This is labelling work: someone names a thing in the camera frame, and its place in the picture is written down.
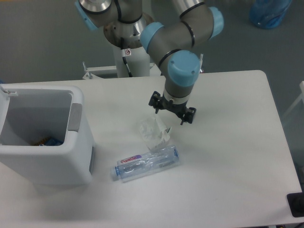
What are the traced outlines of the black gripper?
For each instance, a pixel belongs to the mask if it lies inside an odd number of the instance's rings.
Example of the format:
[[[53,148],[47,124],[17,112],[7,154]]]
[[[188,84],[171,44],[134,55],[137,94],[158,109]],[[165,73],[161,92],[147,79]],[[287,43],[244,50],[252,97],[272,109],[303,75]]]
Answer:
[[[181,119],[180,125],[183,125],[184,123],[192,124],[197,110],[194,107],[187,108],[187,102],[188,101],[184,101],[183,103],[175,104],[173,101],[166,100],[166,98],[161,96],[157,91],[154,91],[148,105],[155,109],[156,114],[159,110],[167,110],[176,114]]]

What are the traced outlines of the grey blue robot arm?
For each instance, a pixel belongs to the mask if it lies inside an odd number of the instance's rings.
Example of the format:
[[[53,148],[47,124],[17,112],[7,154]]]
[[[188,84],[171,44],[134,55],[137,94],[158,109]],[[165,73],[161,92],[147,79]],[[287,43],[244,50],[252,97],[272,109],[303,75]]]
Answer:
[[[90,30],[103,28],[104,36],[118,48],[116,66],[128,77],[135,76],[140,63],[128,57],[144,49],[166,81],[163,93],[154,92],[149,105],[155,111],[168,110],[182,123],[192,123],[196,109],[187,107],[193,86],[201,72],[202,59],[190,51],[218,35],[224,28],[222,13],[202,0],[175,0],[179,22],[166,27],[143,12],[140,0],[77,0],[75,7]]]

